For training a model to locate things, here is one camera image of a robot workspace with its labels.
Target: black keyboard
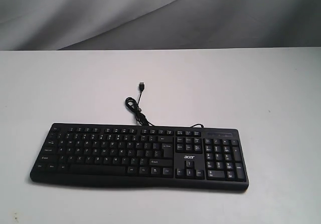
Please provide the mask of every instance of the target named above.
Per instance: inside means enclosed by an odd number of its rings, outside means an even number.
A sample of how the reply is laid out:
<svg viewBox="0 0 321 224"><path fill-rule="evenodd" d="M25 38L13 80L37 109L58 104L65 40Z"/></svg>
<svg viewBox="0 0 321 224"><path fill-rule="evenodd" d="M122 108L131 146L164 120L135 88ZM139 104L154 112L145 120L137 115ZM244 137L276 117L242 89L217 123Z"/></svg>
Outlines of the black keyboard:
<svg viewBox="0 0 321 224"><path fill-rule="evenodd" d="M161 126L53 124L30 178L106 187L249 185L237 130Z"/></svg>

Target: gray fabric backdrop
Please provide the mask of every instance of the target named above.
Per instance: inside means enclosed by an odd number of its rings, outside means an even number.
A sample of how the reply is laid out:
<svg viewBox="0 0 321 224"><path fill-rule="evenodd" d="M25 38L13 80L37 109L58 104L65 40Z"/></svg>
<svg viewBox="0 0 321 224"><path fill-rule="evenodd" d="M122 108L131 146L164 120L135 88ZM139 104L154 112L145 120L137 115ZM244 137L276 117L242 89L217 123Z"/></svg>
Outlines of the gray fabric backdrop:
<svg viewBox="0 0 321 224"><path fill-rule="evenodd" d="M0 0L0 50L321 46L321 0Z"/></svg>

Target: black cable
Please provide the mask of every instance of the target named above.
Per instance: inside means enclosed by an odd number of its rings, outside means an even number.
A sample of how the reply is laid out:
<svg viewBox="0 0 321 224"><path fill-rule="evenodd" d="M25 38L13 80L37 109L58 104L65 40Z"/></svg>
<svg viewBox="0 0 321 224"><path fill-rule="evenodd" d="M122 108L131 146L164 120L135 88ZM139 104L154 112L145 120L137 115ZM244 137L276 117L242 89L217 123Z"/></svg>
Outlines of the black cable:
<svg viewBox="0 0 321 224"><path fill-rule="evenodd" d="M146 118L146 116L141 112L141 108L139 107L139 101L140 101L140 98L141 98L141 94L142 92L144 91L145 89L145 85L143 82L141 82L139 84L139 91L140 91L140 94L139 94L139 98L138 98L138 102L136 102L135 99L133 99L132 97L128 97L126 98L125 100L125 105L126 107L135 115L135 119L138 123L140 123L140 125L145 125L145 126L155 126L153 125L151 122L149 122ZM192 127L195 127L195 126L201 126L201 128L204 128L204 125L202 124L195 124Z"/></svg>

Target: acer logo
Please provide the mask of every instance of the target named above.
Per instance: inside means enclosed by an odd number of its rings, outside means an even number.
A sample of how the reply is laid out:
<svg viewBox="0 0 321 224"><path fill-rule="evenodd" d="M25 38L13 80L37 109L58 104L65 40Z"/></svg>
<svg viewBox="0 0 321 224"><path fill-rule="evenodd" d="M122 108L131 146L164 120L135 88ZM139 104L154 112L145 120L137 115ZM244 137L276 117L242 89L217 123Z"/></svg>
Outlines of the acer logo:
<svg viewBox="0 0 321 224"><path fill-rule="evenodd" d="M194 159L195 156L192 156L192 155L186 155L184 156L184 159Z"/></svg>

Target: white tabletop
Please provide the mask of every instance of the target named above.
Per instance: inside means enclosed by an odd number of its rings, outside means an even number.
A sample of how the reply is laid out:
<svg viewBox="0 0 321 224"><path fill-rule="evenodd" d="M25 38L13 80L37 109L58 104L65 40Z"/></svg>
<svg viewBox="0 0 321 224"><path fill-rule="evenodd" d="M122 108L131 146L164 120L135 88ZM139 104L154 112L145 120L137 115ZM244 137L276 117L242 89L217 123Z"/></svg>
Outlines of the white tabletop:
<svg viewBox="0 0 321 224"><path fill-rule="evenodd" d="M35 184L52 123L236 128L241 194ZM0 223L321 223L321 48L0 52Z"/></svg>

